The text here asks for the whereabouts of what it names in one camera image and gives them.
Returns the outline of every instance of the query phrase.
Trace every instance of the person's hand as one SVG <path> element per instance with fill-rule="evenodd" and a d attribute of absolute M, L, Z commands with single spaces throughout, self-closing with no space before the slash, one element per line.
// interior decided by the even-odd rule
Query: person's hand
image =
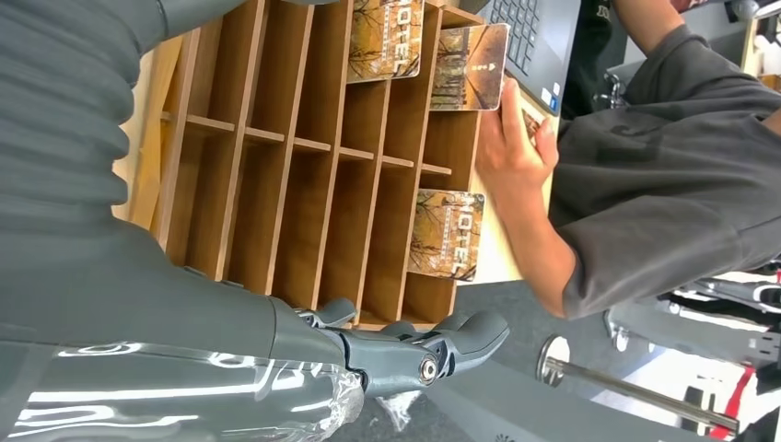
<path fill-rule="evenodd" d="M 559 159 L 556 134 L 546 120 L 530 141 L 518 82 L 506 79 L 499 110 L 485 112 L 476 168 L 489 193 L 540 192 Z"/>

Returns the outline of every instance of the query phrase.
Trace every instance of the person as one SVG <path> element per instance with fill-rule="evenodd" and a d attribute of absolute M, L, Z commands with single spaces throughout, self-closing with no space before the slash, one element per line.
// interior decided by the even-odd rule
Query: person
<path fill-rule="evenodd" d="M 477 171 L 516 264 L 561 318 L 781 251 L 781 95 L 711 51 L 670 2 L 612 5 L 647 55 L 629 106 L 562 122 L 558 134 L 546 121 L 533 145 L 508 80 L 478 144 Z"/>

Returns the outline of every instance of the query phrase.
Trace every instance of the grey t-shirt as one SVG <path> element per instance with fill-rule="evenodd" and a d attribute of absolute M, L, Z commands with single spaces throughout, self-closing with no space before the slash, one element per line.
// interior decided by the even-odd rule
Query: grey t-shirt
<path fill-rule="evenodd" d="M 577 318 L 781 252 L 781 95 L 681 26 L 627 88 L 632 106 L 559 136 L 551 219 L 577 255 Z"/>

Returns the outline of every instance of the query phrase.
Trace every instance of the laptop keyboard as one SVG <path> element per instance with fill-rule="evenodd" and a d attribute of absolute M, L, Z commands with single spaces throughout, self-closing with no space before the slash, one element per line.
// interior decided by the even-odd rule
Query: laptop keyboard
<path fill-rule="evenodd" d="M 534 59 L 537 32 L 540 29 L 540 6 L 544 0 L 494 0 L 491 23 L 510 25 L 507 58 L 528 75 Z"/>

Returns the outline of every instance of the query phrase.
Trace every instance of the wooden shelf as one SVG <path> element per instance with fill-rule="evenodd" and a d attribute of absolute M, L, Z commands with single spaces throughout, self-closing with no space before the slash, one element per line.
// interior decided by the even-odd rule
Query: wooden shelf
<path fill-rule="evenodd" d="M 401 159 L 395 157 L 382 156 L 382 167 L 388 169 L 401 168 L 401 169 L 413 169 L 414 163 L 409 159 Z"/>
<path fill-rule="evenodd" d="M 433 164 L 423 163 L 420 167 L 420 172 L 426 175 L 443 175 L 449 177 L 453 174 L 450 168 L 443 168 L 441 166 L 434 166 Z"/>
<path fill-rule="evenodd" d="M 340 161 L 371 161 L 372 159 L 374 159 L 374 154 L 371 152 L 364 152 L 363 150 L 351 149 L 349 147 L 339 147 Z"/>
<path fill-rule="evenodd" d="M 162 112 L 160 120 L 172 122 L 173 117 L 170 112 Z M 187 115 L 184 119 L 185 127 L 203 135 L 231 134 L 236 130 L 236 124 L 231 122 L 220 122 L 211 118 L 199 117 L 197 115 Z"/>
<path fill-rule="evenodd" d="M 282 143 L 285 141 L 285 136 L 276 132 L 264 131 L 261 129 L 253 129 L 248 127 L 244 131 L 244 139 L 248 143 L 266 145 L 274 143 Z"/>
<path fill-rule="evenodd" d="M 347 297 L 358 328 L 430 328 L 455 283 L 407 273 L 419 187 L 467 190 L 479 114 L 429 112 L 439 30 L 420 74 L 346 85 L 353 2 L 250 0 L 182 44 L 162 119 L 153 232 L 178 265 L 292 307 Z"/>
<path fill-rule="evenodd" d="M 331 145 L 328 143 L 305 140 L 298 137 L 293 139 L 293 148 L 300 152 L 331 152 Z"/>

